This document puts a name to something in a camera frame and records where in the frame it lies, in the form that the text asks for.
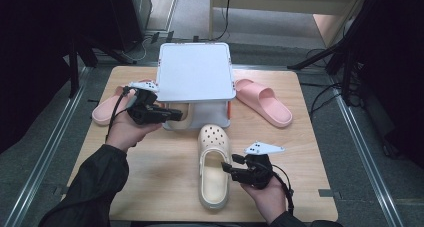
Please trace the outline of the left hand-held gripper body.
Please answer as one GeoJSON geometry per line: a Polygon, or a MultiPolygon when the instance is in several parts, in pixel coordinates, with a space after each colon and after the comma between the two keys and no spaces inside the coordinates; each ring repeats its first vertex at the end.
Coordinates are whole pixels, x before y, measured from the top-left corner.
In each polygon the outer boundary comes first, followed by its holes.
{"type": "Polygon", "coordinates": [[[158,92],[158,86],[154,81],[130,82],[129,87],[135,94],[127,103],[127,112],[136,124],[156,124],[166,121],[166,112],[154,104],[158,92]]]}

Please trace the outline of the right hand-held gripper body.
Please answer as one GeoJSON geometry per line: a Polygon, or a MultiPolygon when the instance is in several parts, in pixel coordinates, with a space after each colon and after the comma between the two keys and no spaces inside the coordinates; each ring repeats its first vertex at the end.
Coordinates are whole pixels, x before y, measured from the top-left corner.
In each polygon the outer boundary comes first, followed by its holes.
{"type": "Polygon", "coordinates": [[[274,171],[269,159],[270,154],[283,153],[285,148],[256,141],[244,149],[246,169],[240,169],[231,174],[233,181],[251,185],[257,189],[264,189],[270,182],[274,171]]]}

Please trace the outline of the pink slipper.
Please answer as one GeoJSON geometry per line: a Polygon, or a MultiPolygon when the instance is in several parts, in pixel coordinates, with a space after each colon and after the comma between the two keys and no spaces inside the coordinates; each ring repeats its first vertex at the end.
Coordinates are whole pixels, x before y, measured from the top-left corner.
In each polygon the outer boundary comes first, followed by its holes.
{"type": "Polygon", "coordinates": [[[112,113],[118,114],[134,103],[137,90],[147,90],[156,93],[158,86],[153,80],[130,82],[126,86],[118,86],[111,97],[100,103],[92,111],[93,121],[100,126],[108,125],[112,113]]]}
{"type": "Polygon", "coordinates": [[[235,82],[235,90],[236,98],[239,101],[253,109],[273,126],[284,128],[292,122],[292,113],[277,99],[270,87],[249,79],[239,79],[235,82]]]}

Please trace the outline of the white two-tier shoe rack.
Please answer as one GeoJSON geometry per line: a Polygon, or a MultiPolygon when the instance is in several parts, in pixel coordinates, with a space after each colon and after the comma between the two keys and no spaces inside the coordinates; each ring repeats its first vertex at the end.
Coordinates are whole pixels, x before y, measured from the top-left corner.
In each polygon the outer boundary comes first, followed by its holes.
{"type": "Polygon", "coordinates": [[[166,43],[160,47],[157,101],[189,103],[194,107],[190,129],[206,124],[230,126],[235,98],[229,46],[225,43],[166,43]]]}

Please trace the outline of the person's right hand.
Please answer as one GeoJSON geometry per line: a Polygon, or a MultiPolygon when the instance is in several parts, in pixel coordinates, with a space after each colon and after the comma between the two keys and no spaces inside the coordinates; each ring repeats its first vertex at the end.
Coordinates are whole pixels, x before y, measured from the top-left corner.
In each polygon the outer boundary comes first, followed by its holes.
{"type": "Polygon", "coordinates": [[[264,189],[256,189],[247,184],[241,184],[241,187],[254,200],[267,224],[271,224],[287,210],[285,193],[275,177],[271,178],[264,189]]]}

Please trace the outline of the person's left hand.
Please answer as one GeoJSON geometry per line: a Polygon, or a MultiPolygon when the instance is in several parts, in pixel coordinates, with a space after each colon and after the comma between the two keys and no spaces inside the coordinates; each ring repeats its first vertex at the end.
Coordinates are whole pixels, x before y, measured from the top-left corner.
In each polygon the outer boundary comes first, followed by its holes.
{"type": "Polygon", "coordinates": [[[115,118],[105,143],[123,152],[127,152],[131,147],[135,147],[138,142],[142,141],[149,133],[161,127],[162,125],[160,123],[138,125],[127,113],[121,113],[115,118]]]}

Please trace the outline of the black tripod stand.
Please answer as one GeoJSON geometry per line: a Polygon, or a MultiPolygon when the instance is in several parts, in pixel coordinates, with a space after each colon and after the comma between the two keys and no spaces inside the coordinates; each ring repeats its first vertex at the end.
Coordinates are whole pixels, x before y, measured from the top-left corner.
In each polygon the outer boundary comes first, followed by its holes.
{"type": "Polygon", "coordinates": [[[90,67],[95,67],[98,63],[98,59],[94,54],[93,49],[99,49],[107,56],[117,60],[122,64],[131,64],[132,61],[129,58],[123,57],[111,48],[102,44],[101,42],[87,36],[77,35],[71,38],[68,44],[69,50],[69,67],[70,67],[70,94],[69,97],[73,98],[79,90],[79,71],[78,71],[78,60],[77,56],[83,60],[83,62],[90,67]]]}
{"type": "Polygon", "coordinates": [[[290,70],[301,70],[314,64],[318,60],[331,56],[325,70],[330,76],[333,76],[336,75],[341,68],[344,68],[341,84],[341,96],[348,105],[351,104],[349,100],[351,97],[351,71],[354,66],[354,59],[357,55],[357,44],[355,41],[363,28],[363,23],[366,21],[367,15],[369,14],[368,0],[355,0],[352,12],[355,12],[356,15],[352,15],[352,23],[350,25],[345,24],[345,29],[342,31],[342,37],[337,43],[318,54],[313,55],[305,61],[288,66],[288,69],[290,70]]]}

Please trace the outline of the dark cabinet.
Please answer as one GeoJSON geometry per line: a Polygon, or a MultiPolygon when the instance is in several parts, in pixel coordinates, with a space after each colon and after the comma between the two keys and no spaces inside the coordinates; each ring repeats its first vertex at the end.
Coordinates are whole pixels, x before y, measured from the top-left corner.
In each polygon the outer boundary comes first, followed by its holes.
{"type": "Polygon", "coordinates": [[[144,37],[151,0],[89,0],[94,16],[89,35],[110,49],[130,51],[144,37]]]}

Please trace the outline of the light wooden cabinet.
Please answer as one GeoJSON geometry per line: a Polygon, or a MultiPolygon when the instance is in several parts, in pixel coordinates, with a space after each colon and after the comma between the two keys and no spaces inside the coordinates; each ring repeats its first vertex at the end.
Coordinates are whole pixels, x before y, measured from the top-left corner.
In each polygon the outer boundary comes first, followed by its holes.
{"type": "MultiPolygon", "coordinates": [[[[335,44],[342,29],[363,0],[230,0],[235,9],[312,14],[326,47],[335,44]]],[[[213,8],[225,7],[226,0],[210,0],[209,36],[213,32],[213,8]]]]}

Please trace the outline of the metal floor rail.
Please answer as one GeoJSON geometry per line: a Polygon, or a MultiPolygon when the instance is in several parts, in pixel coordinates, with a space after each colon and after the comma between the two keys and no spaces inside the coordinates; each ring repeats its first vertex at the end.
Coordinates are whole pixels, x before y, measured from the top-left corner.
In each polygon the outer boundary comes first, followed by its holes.
{"type": "Polygon", "coordinates": [[[339,90],[333,93],[388,227],[405,227],[351,108],[345,104],[339,90]]]}
{"type": "Polygon", "coordinates": [[[44,176],[50,166],[50,163],[56,153],[62,137],[67,130],[69,122],[80,102],[80,99],[86,89],[86,85],[92,67],[83,67],[78,74],[80,86],[73,97],[69,97],[61,115],[51,132],[47,143],[45,144],[35,166],[33,167],[25,185],[19,192],[19,196],[5,222],[4,227],[19,227],[44,179],[44,176]]]}

